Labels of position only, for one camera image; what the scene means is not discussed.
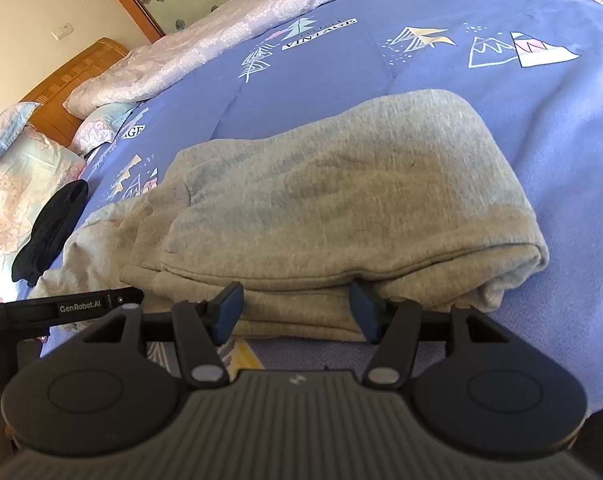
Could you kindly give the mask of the grey sweatpants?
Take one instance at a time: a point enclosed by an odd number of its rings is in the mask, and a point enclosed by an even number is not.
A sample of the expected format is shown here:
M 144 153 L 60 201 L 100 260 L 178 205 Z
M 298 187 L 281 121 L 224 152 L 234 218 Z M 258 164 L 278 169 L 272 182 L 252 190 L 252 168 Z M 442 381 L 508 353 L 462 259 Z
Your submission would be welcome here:
M 32 293 L 134 286 L 166 311 L 238 282 L 236 335 L 356 341 L 358 278 L 385 298 L 489 312 L 548 261 L 484 120 L 461 96 L 421 90 L 186 148 L 150 192 L 90 214 Z

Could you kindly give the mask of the black folded garment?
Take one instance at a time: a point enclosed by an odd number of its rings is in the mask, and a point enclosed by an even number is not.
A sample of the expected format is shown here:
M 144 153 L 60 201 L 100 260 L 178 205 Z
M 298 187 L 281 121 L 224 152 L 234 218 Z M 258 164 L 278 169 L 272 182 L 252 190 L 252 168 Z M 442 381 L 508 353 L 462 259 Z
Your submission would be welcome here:
M 62 252 L 88 198 L 89 185 L 82 179 L 67 183 L 53 194 L 38 214 L 28 242 L 13 261 L 12 281 L 25 281 L 29 287 L 37 284 Z

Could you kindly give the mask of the pastel floral pillow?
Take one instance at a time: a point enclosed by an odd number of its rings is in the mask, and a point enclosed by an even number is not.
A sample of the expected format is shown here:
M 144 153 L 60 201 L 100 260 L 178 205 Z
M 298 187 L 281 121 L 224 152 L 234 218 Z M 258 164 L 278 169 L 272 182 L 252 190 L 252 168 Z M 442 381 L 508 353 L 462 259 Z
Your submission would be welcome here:
M 13 261 L 41 209 L 59 188 L 79 178 L 85 164 L 31 126 L 0 158 L 0 302 L 17 300 Z

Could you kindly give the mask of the light blue floral pillow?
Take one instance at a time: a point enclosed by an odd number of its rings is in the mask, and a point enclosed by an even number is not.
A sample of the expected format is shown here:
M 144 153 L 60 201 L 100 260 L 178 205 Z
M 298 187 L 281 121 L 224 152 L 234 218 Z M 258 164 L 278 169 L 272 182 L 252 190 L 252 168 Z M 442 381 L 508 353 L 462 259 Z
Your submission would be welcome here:
M 18 102 L 0 114 L 0 158 L 15 142 L 38 107 L 38 102 Z

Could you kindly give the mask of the wooden headboard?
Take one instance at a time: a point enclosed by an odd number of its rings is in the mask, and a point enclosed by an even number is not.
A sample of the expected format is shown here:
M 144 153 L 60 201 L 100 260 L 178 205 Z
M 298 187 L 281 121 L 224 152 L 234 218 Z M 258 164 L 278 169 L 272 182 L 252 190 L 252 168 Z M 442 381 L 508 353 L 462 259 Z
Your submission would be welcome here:
M 119 42 L 101 38 L 75 55 L 24 96 L 22 102 L 39 104 L 29 123 L 47 138 L 68 148 L 82 120 L 70 114 L 63 103 L 80 84 L 101 75 L 128 52 Z

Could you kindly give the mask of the small floral pillow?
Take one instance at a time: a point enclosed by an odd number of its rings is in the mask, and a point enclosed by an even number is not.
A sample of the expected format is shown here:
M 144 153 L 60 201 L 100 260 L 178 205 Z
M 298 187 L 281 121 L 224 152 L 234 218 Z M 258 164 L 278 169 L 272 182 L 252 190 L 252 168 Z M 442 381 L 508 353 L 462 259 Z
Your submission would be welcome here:
M 98 107 L 77 129 L 70 150 L 87 155 L 104 143 L 111 143 L 137 103 L 110 103 Z

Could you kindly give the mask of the blue patterned bed cover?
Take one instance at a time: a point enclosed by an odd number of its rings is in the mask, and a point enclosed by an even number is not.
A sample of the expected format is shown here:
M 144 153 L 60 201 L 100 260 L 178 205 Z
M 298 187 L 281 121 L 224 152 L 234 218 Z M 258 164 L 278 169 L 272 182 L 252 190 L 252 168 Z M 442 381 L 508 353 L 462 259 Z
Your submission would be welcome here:
M 150 192 L 183 148 L 262 139 L 422 89 L 475 108 L 535 208 L 549 265 L 497 320 L 603 410 L 603 0 L 333 0 L 137 107 L 90 159 L 82 219 Z

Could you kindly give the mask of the lilac floral quilt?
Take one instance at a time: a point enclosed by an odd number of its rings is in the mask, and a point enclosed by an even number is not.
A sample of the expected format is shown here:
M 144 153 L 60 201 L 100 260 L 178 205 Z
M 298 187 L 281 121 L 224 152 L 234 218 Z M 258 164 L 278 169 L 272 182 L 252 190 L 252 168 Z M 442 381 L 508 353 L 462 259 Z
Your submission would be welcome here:
M 231 0 L 204 20 L 127 54 L 70 92 L 64 108 L 85 118 L 106 104 L 147 101 L 224 51 L 333 0 Z

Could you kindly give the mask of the white wall switch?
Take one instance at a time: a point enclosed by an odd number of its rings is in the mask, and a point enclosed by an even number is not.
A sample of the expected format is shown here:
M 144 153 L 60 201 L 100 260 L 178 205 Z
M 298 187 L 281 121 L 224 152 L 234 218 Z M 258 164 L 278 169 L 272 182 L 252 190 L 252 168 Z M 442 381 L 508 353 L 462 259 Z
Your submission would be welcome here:
M 59 27 L 52 29 L 51 33 L 56 41 L 60 41 L 74 32 L 74 27 L 70 23 L 65 23 Z

